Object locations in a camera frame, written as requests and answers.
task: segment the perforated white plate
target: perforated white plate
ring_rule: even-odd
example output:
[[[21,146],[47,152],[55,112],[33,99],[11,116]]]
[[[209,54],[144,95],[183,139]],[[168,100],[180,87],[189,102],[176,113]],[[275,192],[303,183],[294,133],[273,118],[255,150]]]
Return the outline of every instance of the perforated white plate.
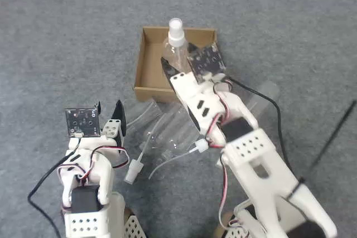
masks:
[[[135,215],[129,217],[125,224],[124,238],[146,238],[141,225]]]

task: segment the cardboard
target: cardboard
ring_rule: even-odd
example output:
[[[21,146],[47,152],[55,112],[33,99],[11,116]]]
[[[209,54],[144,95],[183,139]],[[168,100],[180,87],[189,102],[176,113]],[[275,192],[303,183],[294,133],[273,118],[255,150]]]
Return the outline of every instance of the cardboard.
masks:
[[[200,48],[214,41],[217,42],[214,29],[184,28],[184,30],[188,42]],[[164,103],[177,101],[161,67],[162,43],[167,34],[168,27],[143,27],[134,85],[139,101],[146,101],[149,98]]]

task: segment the white spray cap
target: white spray cap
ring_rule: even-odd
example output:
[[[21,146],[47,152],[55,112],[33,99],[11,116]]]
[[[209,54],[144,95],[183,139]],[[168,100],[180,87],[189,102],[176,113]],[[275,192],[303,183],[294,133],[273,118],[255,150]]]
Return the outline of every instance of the white spray cap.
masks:
[[[173,47],[181,47],[185,43],[185,33],[182,28],[182,21],[179,18],[172,18],[169,23],[168,42]]]
[[[129,184],[133,184],[134,180],[140,173],[143,166],[144,166],[144,164],[141,163],[139,160],[132,159],[124,181]]]

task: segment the bottle cap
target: bottle cap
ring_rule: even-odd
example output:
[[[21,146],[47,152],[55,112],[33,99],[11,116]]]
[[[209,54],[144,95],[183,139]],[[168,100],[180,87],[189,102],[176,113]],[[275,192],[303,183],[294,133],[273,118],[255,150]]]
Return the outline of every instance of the bottle cap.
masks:
[[[168,42],[173,47],[181,47],[185,43],[185,33],[182,28],[182,21],[179,18],[172,18],[169,23]]]

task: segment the wire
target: wire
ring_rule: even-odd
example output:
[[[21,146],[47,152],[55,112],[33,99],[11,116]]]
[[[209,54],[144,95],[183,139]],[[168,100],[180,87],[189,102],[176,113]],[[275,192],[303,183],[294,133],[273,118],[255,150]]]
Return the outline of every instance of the wire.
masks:
[[[222,222],[222,210],[223,210],[223,207],[224,207],[224,204],[225,204],[225,201],[226,201],[226,198],[227,198],[227,192],[228,192],[228,175],[227,175],[227,168],[222,160],[222,156],[223,154],[220,155],[219,157],[219,161],[222,165],[222,170],[223,170],[223,188],[222,188],[222,197],[221,197],[221,202],[220,202],[220,205],[219,205],[219,210],[218,210],[218,220],[219,220],[219,224],[221,225],[221,227],[228,231],[229,229],[237,229],[237,228],[241,228],[243,230],[245,230],[245,228],[242,226],[242,225],[237,225],[237,226],[231,226],[230,225],[230,222],[229,221],[229,227],[226,227],[223,222]]]
[[[282,133],[282,128],[281,128],[281,112],[280,112],[280,108],[279,108],[278,104],[274,100],[272,100],[271,98],[265,96],[264,94],[254,90],[254,89],[249,88],[248,86],[242,84],[241,82],[237,81],[236,79],[233,79],[230,76],[228,76],[227,78],[229,80],[231,80],[232,82],[234,82],[235,84],[237,84],[238,86],[240,86],[241,88],[246,89],[246,90],[248,90],[248,91],[260,96],[261,98],[264,98],[264,99],[268,100],[270,103],[272,103],[274,105],[274,107],[277,110],[277,114],[278,114],[278,135],[279,135],[281,151],[283,153],[283,158],[284,158],[286,166],[290,169],[291,173],[294,174],[294,172],[292,170],[292,167],[290,165],[289,159],[288,159],[288,155],[287,155],[287,152],[286,152],[286,149],[285,149],[285,145],[284,145],[283,133]]]
[[[40,212],[47,220],[48,222],[51,224],[51,226],[53,227],[56,237],[57,238],[61,238],[61,234],[59,229],[57,228],[56,224],[54,223],[53,219],[51,219],[51,217],[42,209],[40,208],[37,204],[35,204],[33,202],[33,200],[31,200],[31,197],[37,192],[38,188],[40,188],[40,186],[43,184],[43,182],[45,181],[45,179],[62,163],[64,163],[68,158],[70,158],[78,149],[79,144],[80,144],[80,140],[81,138],[79,138],[78,140],[78,144],[75,147],[75,149],[69,153],[68,155],[64,156],[62,159],[60,159],[53,167],[51,167],[42,177],[41,179],[38,181],[38,183],[34,186],[34,188],[32,189],[32,191],[28,194],[27,196],[27,202],[29,202],[29,204],[34,207],[38,212]]]
[[[189,150],[188,152],[186,152],[186,153],[184,153],[184,154],[180,154],[179,156],[175,156],[175,157],[173,157],[173,158],[171,158],[171,159],[169,159],[169,160],[167,160],[167,161],[165,161],[165,162],[159,164],[159,165],[158,165],[156,168],[154,168],[154,170],[150,173],[149,179],[151,179],[151,177],[154,175],[154,173],[155,173],[160,167],[162,167],[163,165],[168,164],[168,163],[170,163],[170,162],[172,162],[172,161],[174,161],[174,160],[177,160],[177,159],[179,159],[179,158],[181,158],[181,157],[184,157],[184,156],[186,156],[186,155],[188,155],[188,154],[190,154],[190,153],[193,153],[193,152],[196,151],[196,150],[198,150],[197,147],[195,147],[195,148]]]
[[[317,155],[317,157],[315,158],[315,160],[312,161],[311,165],[307,169],[307,172],[306,172],[305,176],[299,178],[298,183],[296,184],[294,189],[291,191],[291,193],[288,195],[288,197],[287,197],[288,200],[291,199],[291,197],[294,195],[294,193],[299,189],[300,185],[305,182],[305,180],[306,180],[305,178],[308,177],[312,173],[313,169],[319,164],[319,162],[321,161],[322,156],[324,156],[324,154],[327,152],[328,148],[330,147],[331,143],[337,137],[339,131],[341,130],[341,128],[344,125],[344,123],[347,121],[348,117],[351,115],[351,113],[352,113],[353,109],[355,108],[355,106],[356,106],[356,100],[353,100],[352,103],[350,104],[350,106],[348,107],[348,109],[346,110],[344,116],[342,116],[342,118],[338,122],[338,124],[335,127],[334,131],[330,135],[329,139],[326,141],[325,145],[320,150],[320,152]]]
[[[86,172],[85,170],[84,170],[84,168],[82,168],[80,165],[78,165],[77,163],[74,163],[74,164],[61,164],[61,165],[59,165],[58,166],[58,168],[57,168],[57,175],[58,175],[58,178],[59,178],[59,180],[60,180],[60,182],[63,184],[63,181],[62,181],[62,177],[61,177],[61,170],[62,170],[62,168],[65,168],[65,167],[69,167],[69,168],[77,168],[77,169],[79,169],[81,172],[83,172],[83,176],[82,177],[84,177],[90,170],[91,170],[91,167],[89,168],[89,170]]]
[[[227,175],[227,169],[226,169],[226,167],[223,163],[223,160],[222,160],[222,155],[223,154],[220,155],[219,161],[221,162],[222,169],[223,169],[223,189],[222,189],[222,198],[221,198],[221,202],[220,202],[219,210],[218,210],[218,220],[219,220],[219,224],[221,224],[221,227],[224,230],[229,230],[229,228],[224,226],[224,224],[222,223],[222,210],[223,210],[223,207],[225,204],[225,200],[227,197],[227,191],[228,191],[228,175]]]
[[[213,92],[214,94],[216,94],[220,100],[220,102],[222,103],[223,107],[224,107],[224,110],[225,110],[225,115],[224,115],[224,119],[223,119],[223,122],[226,121],[228,118],[229,118],[229,108],[228,108],[228,105],[227,103],[222,99],[221,95],[218,94],[218,92],[216,91],[216,88],[215,86],[217,85],[218,83],[214,84],[213,85]]]
[[[87,178],[87,177],[89,176],[89,173],[90,173],[90,171],[91,171],[91,169],[93,168],[93,165],[94,165],[94,163],[93,163],[93,155],[94,155],[94,153],[95,153],[97,150],[99,150],[99,149],[118,150],[118,151],[120,151],[120,152],[124,152],[124,153],[125,153],[125,155],[126,155],[126,157],[127,157],[127,160],[124,161],[124,162],[121,163],[121,164],[118,164],[118,165],[116,165],[116,166],[113,166],[113,168],[124,167],[124,166],[126,166],[126,165],[129,163],[129,161],[130,161],[129,154],[127,153],[127,150],[125,150],[124,147],[120,147],[120,146],[108,146],[108,145],[102,145],[102,146],[96,147],[96,148],[91,152],[91,154],[90,154],[90,168],[89,168],[89,170],[88,170],[82,177],[80,177],[81,180],[84,180],[85,178]]]
[[[134,124],[134,123],[135,123],[137,120],[139,120],[141,117],[143,117],[144,114],[145,114],[147,111],[150,110],[150,108],[151,108],[151,106],[152,106],[153,104],[154,104],[154,103],[150,103],[150,105],[148,106],[148,108],[146,108],[146,110],[145,110],[141,115],[139,115],[139,116],[136,117],[133,121],[131,121],[130,123],[128,123],[128,124],[127,124],[127,128],[128,128],[130,125]]]

